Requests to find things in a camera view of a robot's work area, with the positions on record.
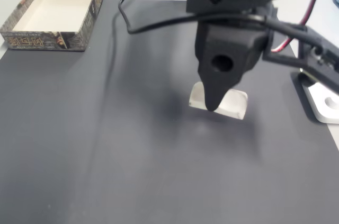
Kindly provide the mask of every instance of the white base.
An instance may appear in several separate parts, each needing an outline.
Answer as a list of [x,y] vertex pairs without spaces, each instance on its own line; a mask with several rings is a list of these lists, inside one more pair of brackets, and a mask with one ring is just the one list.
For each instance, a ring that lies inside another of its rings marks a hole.
[[[215,113],[232,117],[236,119],[244,119],[247,110],[248,97],[245,92],[230,89],[222,99]],[[197,109],[207,110],[205,105],[205,93],[202,82],[197,82],[191,92],[190,106]]]
[[91,0],[34,0],[13,31],[78,32]]
[[303,88],[317,120],[339,124],[339,96],[321,83]]

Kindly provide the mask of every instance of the white table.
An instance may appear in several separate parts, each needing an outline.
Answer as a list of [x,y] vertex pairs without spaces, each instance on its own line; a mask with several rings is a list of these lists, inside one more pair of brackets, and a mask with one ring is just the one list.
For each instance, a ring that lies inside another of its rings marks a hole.
[[[20,0],[0,0],[2,6],[0,10],[0,25],[16,7]],[[283,21],[299,22],[310,0],[275,0],[274,4],[278,7],[278,18]],[[333,44],[339,46],[338,31],[339,29],[339,9],[333,3],[333,0],[317,0],[316,6],[309,20],[308,26],[311,26],[318,33],[326,37]],[[298,45],[296,42],[291,44],[294,53],[297,53]],[[0,37],[0,58],[6,51],[3,45],[3,39]],[[329,130],[339,147],[339,126],[328,125]]]

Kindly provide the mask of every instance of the open box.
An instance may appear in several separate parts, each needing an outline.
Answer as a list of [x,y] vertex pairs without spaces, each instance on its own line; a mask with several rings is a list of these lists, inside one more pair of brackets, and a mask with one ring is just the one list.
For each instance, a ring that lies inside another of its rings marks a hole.
[[10,49],[84,51],[102,0],[21,0],[0,28]]

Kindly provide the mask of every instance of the red cable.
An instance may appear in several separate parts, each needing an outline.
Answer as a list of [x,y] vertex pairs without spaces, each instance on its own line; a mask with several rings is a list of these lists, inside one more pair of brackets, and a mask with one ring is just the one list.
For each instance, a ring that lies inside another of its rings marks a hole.
[[[309,3],[308,8],[306,10],[306,13],[305,13],[304,17],[302,18],[302,20],[300,21],[300,25],[306,25],[307,21],[309,20],[309,18],[311,16],[311,13],[313,11],[313,8],[314,8],[316,1],[317,0],[311,0],[311,2]],[[280,51],[284,50],[289,45],[289,43],[291,43],[292,40],[293,39],[291,39],[291,38],[287,38],[283,43],[281,43],[278,47],[272,49],[271,51],[273,53],[276,53],[276,52],[280,52]]]

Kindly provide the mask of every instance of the dark gray mat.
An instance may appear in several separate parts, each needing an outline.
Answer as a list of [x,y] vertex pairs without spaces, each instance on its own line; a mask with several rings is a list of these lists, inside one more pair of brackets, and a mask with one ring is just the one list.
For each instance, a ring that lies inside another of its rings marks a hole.
[[[244,121],[190,108],[196,24],[128,36],[117,4],[84,53],[0,60],[0,223],[338,223],[338,150],[290,69],[244,77]],[[185,4],[126,9],[141,25]]]

